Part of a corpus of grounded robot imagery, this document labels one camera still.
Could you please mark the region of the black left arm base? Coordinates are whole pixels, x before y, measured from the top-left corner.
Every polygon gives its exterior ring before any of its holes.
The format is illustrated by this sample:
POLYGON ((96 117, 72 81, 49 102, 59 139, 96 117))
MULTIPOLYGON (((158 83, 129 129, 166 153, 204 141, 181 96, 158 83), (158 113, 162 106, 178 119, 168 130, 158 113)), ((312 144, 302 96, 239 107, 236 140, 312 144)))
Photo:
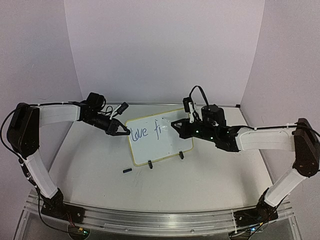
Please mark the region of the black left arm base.
POLYGON ((40 197, 43 200, 41 214, 73 224, 81 224, 83 222, 85 209, 64 203, 64 195, 59 188, 52 198, 45 197, 41 192, 40 197))

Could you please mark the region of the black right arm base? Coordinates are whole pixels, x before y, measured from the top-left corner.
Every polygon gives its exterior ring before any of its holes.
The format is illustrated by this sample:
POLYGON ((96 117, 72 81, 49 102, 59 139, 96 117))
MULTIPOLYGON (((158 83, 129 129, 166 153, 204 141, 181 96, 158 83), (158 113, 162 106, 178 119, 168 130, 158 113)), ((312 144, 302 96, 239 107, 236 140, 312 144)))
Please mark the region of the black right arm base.
POLYGON ((233 214, 237 227, 246 227, 278 219, 276 207, 268 205, 261 197, 255 207, 238 210, 233 214))

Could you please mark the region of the yellow framed small whiteboard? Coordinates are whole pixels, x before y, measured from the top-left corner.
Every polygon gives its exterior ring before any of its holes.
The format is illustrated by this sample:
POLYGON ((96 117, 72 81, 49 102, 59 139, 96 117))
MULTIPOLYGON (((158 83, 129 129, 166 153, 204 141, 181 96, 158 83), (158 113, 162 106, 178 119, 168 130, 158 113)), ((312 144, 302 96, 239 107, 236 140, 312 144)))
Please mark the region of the yellow framed small whiteboard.
POLYGON ((178 156, 180 151, 191 151, 193 139, 180 138, 171 124, 162 120, 167 118, 174 122, 187 117, 185 110, 178 108, 127 120, 125 126, 130 130, 128 143, 133 164, 139 167, 147 165, 149 160, 153 163, 178 156))

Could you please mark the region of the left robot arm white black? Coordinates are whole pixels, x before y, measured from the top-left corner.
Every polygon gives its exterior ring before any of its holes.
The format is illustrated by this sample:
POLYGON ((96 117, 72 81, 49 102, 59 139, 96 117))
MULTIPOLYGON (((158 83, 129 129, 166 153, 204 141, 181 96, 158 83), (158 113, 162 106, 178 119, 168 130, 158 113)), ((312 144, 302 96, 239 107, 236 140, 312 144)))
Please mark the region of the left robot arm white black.
POLYGON ((130 130, 116 118, 129 105, 123 102, 111 111, 104 111, 105 105, 106 99, 103 95, 91 92, 87 99, 81 102, 21 102, 5 118, 10 120, 6 133, 8 144, 5 148, 18 157, 27 180, 41 196, 50 200, 47 208, 57 218, 64 217, 68 210, 66 204, 56 198, 61 192, 41 159, 40 128, 62 122, 84 122, 110 136, 130 135, 130 130))

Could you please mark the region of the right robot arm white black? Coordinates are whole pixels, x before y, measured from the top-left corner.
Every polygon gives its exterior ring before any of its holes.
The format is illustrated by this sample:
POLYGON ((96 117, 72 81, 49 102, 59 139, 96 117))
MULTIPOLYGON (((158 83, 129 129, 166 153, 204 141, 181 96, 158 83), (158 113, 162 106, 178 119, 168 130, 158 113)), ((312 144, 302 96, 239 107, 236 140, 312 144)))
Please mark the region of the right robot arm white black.
POLYGON ((201 115, 188 106, 189 118, 171 123, 181 139, 198 138, 215 144, 217 149, 238 153, 249 150, 284 150, 295 153, 295 160, 280 179, 269 187, 257 204, 259 210, 274 210, 302 181, 316 175, 320 167, 320 141, 305 118, 279 126, 228 126, 224 110, 208 105, 201 115))

